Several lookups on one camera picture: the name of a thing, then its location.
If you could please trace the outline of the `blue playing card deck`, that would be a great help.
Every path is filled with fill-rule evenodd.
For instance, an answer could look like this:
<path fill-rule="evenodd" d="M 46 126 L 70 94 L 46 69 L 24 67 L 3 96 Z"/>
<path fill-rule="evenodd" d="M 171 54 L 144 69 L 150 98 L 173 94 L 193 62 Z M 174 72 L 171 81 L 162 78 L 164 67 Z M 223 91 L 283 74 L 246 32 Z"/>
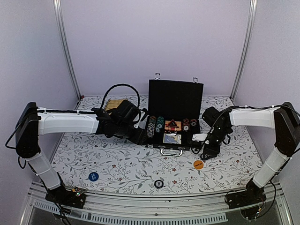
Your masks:
<path fill-rule="evenodd" d="M 163 143 L 168 143 L 168 144 L 179 144 L 179 143 L 176 143 L 176 142 L 174 141 L 173 135 L 174 135 L 174 134 L 164 134 L 164 137 L 163 137 Z"/>

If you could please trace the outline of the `black poker set case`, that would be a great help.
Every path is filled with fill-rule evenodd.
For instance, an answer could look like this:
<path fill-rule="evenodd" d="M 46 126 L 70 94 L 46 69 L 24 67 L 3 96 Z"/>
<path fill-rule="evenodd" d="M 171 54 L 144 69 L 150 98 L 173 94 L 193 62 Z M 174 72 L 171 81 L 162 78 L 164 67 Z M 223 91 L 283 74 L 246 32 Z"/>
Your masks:
<path fill-rule="evenodd" d="M 199 151 L 200 142 L 192 141 L 193 134 L 198 134 L 200 128 L 200 109 L 203 97 L 204 84 L 199 83 L 197 78 L 192 82 L 162 80 L 160 74 L 156 73 L 154 79 L 149 80 L 148 92 L 148 111 L 149 117 L 146 123 L 149 122 L 150 116 L 164 117 L 166 120 L 182 121 L 185 118 L 197 119 L 197 125 L 191 126 L 188 131 L 165 131 L 165 126 L 160 133 L 155 131 L 152 138 L 146 134 L 146 145 L 151 148 L 158 148 L 161 151 L 185 150 Z M 181 134 L 181 144 L 163 143 L 164 134 Z"/>

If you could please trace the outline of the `black poker chip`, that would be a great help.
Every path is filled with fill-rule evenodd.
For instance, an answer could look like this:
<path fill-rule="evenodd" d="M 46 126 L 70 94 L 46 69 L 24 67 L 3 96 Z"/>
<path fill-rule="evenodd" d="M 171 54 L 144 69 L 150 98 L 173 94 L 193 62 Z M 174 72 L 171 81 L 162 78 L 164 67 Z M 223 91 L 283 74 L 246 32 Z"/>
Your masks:
<path fill-rule="evenodd" d="M 154 187 L 157 188 L 157 189 L 160 189 L 164 186 L 164 182 L 162 180 L 156 180 L 154 182 Z"/>

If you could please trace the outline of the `black triangular all-in button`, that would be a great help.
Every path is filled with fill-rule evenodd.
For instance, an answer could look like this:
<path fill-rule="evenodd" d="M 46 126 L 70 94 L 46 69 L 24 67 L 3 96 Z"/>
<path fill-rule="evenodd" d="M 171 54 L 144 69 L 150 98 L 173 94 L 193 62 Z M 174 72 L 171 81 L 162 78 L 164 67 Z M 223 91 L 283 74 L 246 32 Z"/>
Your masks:
<path fill-rule="evenodd" d="M 166 120 L 165 121 L 165 127 L 168 128 L 178 128 L 177 122 L 175 120 Z"/>

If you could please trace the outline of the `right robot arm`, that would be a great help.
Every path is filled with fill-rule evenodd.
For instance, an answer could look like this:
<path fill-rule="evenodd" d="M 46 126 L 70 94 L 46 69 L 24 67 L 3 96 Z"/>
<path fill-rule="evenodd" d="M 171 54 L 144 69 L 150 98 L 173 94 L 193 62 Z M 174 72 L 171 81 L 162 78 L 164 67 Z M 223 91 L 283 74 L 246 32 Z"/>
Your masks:
<path fill-rule="evenodd" d="M 202 103 L 200 117 L 211 106 L 225 109 L 232 103 Z M 221 146 L 220 154 L 204 162 L 200 177 L 209 188 L 222 189 L 244 187 L 258 173 L 274 148 L 275 131 L 264 127 L 233 127 L 229 145 Z M 300 152 L 295 154 L 283 171 L 275 178 L 283 188 L 300 186 Z"/>

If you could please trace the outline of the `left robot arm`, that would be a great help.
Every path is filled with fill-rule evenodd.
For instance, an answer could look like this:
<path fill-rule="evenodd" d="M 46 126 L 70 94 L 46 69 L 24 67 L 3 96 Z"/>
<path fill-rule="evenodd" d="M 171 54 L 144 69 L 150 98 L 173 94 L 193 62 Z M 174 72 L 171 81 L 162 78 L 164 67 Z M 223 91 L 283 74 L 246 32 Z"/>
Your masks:
<path fill-rule="evenodd" d="M 60 176 L 43 154 L 38 137 L 52 133 L 87 133 L 105 135 L 107 138 L 125 138 L 141 145 L 146 131 L 139 125 L 146 115 L 146 109 L 141 110 L 127 100 L 108 111 L 97 108 L 83 111 L 54 110 L 37 107 L 35 102 L 30 102 L 10 136 L 15 138 L 15 146 L 12 148 L 33 168 L 46 188 L 51 190 L 52 197 L 59 203 L 66 203 L 70 194 L 63 188 Z"/>

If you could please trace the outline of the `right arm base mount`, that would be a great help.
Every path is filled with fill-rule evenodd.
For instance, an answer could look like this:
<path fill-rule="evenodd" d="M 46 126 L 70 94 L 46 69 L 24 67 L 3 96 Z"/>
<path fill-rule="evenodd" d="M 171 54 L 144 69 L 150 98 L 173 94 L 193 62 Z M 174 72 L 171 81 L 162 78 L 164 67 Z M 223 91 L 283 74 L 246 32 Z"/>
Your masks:
<path fill-rule="evenodd" d="M 263 203 L 266 199 L 264 188 L 259 188 L 258 190 L 246 189 L 245 191 L 240 192 L 229 191 L 225 195 L 225 203 L 228 205 L 229 209 Z"/>

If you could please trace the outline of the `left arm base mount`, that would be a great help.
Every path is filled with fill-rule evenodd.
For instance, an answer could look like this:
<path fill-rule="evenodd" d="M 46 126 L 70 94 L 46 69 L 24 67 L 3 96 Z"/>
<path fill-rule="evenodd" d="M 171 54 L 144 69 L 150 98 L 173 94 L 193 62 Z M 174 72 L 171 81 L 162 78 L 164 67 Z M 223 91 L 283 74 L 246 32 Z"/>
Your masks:
<path fill-rule="evenodd" d="M 86 194 L 77 194 L 71 190 L 67 190 L 64 187 L 58 187 L 53 190 L 46 188 L 47 194 L 45 199 L 56 203 L 57 205 L 69 206 L 73 208 L 83 209 Z"/>

